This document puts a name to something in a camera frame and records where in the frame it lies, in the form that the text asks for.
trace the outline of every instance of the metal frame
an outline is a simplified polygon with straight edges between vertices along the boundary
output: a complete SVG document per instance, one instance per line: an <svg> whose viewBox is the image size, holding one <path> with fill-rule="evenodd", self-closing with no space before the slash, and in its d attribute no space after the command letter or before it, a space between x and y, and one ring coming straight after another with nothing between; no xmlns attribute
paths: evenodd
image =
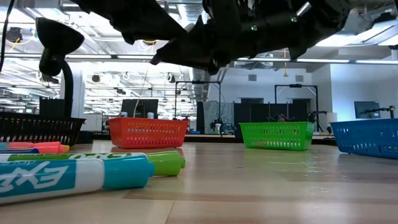
<svg viewBox="0 0 398 224"><path fill-rule="evenodd" d="M221 119L221 82L206 82L206 81L176 81L175 82L175 99L174 99L174 118L177 118L177 85L179 83L191 83L195 85L205 85L208 83L218 84L219 94L218 94L218 119Z"/></svg>
<svg viewBox="0 0 398 224"><path fill-rule="evenodd" d="M6 58L26 58L40 59L41 54L32 53L6 53ZM153 55L137 55L137 54L71 54L66 56L67 62L150 62ZM291 60L289 58L237 58L234 62L286 62L286 63L314 63L314 64L348 64L348 65L398 65L396 60L357 60L357 59L312 59L299 58Z"/></svg>
<svg viewBox="0 0 398 224"><path fill-rule="evenodd" d="M319 99L318 99L318 86L317 85L301 85L301 84L291 84L291 85L275 85L275 104L278 104L277 98L278 98L278 92L277 89L278 87L289 87L289 88L303 88L306 87L312 94L315 95L315 103L317 105L317 112L319 112ZM317 113L317 131L319 132L319 113Z"/></svg>

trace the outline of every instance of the red basket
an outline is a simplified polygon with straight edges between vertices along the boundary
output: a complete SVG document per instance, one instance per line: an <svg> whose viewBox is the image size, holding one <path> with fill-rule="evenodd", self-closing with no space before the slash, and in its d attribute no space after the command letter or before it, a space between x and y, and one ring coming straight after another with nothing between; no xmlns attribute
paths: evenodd
<svg viewBox="0 0 398 224"><path fill-rule="evenodd" d="M109 120L112 143L125 149L182 146L188 121L145 118Z"/></svg>

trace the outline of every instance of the table surface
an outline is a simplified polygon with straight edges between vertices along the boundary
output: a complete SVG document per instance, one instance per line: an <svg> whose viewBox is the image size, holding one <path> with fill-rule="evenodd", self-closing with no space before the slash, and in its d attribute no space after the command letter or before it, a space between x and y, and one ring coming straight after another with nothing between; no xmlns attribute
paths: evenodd
<svg viewBox="0 0 398 224"><path fill-rule="evenodd" d="M2 224L398 223L398 161L312 146L304 152L186 143L178 177L146 188L0 207ZM110 141L72 152L126 152Z"/></svg>

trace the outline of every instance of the green basket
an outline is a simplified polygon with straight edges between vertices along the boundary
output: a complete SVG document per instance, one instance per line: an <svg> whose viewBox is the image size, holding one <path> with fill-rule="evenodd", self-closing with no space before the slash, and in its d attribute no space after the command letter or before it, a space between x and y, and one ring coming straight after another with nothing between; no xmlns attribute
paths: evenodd
<svg viewBox="0 0 398 224"><path fill-rule="evenodd" d="M256 149L304 151L310 147L313 124L309 122L241 123L244 144Z"/></svg>

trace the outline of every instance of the marker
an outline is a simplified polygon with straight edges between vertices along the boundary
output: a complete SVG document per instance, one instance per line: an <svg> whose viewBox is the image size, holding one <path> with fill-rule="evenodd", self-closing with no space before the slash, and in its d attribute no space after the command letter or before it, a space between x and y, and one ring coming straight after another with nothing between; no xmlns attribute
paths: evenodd
<svg viewBox="0 0 398 224"><path fill-rule="evenodd" d="M54 159L113 159L131 156L146 156L144 153L66 153L66 154L2 154L0 162L34 161ZM177 151L149 153L148 161L155 164L155 175L176 176L185 168L185 159Z"/></svg>
<svg viewBox="0 0 398 224"><path fill-rule="evenodd" d="M69 146L62 145L60 142L4 142L0 143L0 150L5 149L38 149L40 153L66 153Z"/></svg>
<svg viewBox="0 0 398 224"><path fill-rule="evenodd" d="M36 155L39 153L38 149L16 149L16 150L9 150L9 149L5 149L5 150L0 150L0 154L14 154L14 153L18 153L18 154L32 154L32 155Z"/></svg>
<svg viewBox="0 0 398 224"><path fill-rule="evenodd" d="M154 175L146 156L0 162L0 204L92 192L144 187Z"/></svg>

